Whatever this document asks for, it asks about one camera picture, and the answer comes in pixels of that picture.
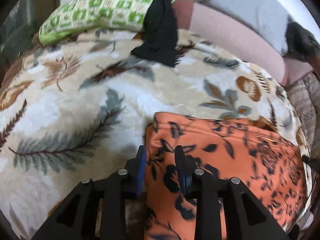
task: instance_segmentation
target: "orange floral cloth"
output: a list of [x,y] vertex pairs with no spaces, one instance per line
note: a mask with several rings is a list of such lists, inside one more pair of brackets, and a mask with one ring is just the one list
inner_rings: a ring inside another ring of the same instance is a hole
[[[306,201],[306,181],[298,146],[247,119],[219,121],[156,113],[146,133],[145,183],[148,220],[145,239],[193,240],[196,200],[180,193],[174,149],[214,177],[239,177],[285,227]],[[221,205],[222,235],[226,238]]]

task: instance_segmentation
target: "metal bolt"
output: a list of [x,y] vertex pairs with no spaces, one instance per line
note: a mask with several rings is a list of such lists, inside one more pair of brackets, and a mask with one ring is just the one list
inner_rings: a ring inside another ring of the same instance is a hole
[[196,169],[195,174],[202,175],[202,174],[204,174],[204,171],[203,171],[203,169]]
[[233,178],[231,178],[231,182],[232,182],[233,184],[239,184],[239,183],[240,183],[240,179],[237,178],[237,177],[233,177]]
[[119,175],[127,175],[128,171],[126,169],[121,169],[118,171]]
[[87,178],[87,179],[81,179],[81,183],[83,183],[83,184],[87,184],[87,183],[89,183],[90,182],[90,178]]

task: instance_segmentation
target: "leaf-patterned blanket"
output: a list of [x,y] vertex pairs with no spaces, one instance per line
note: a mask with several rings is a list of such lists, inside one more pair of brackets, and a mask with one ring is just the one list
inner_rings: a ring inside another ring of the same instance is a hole
[[264,69],[186,30],[169,68],[129,55],[140,37],[95,30],[39,49],[0,96],[0,209],[18,236],[30,239],[81,179],[122,168],[155,112],[248,118],[308,155],[286,92]]

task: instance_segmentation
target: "orange fabric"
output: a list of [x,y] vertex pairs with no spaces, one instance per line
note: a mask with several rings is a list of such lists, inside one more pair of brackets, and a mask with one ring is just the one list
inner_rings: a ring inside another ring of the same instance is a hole
[[[295,219],[306,200],[299,147],[250,124],[246,119],[218,121],[156,113],[146,133],[145,239],[194,239],[196,201],[186,201],[179,192],[173,154],[177,145],[213,176],[239,177],[281,226]],[[221,215],[226,238],[223,209]]]

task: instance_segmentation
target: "green and white pillow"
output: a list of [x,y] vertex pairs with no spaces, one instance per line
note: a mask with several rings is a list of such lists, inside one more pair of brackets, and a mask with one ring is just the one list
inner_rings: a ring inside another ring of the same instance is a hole
[[42,24],[39,40],[46,46],[92,28],[141,31],[153,0],[72,0],[59,6]]

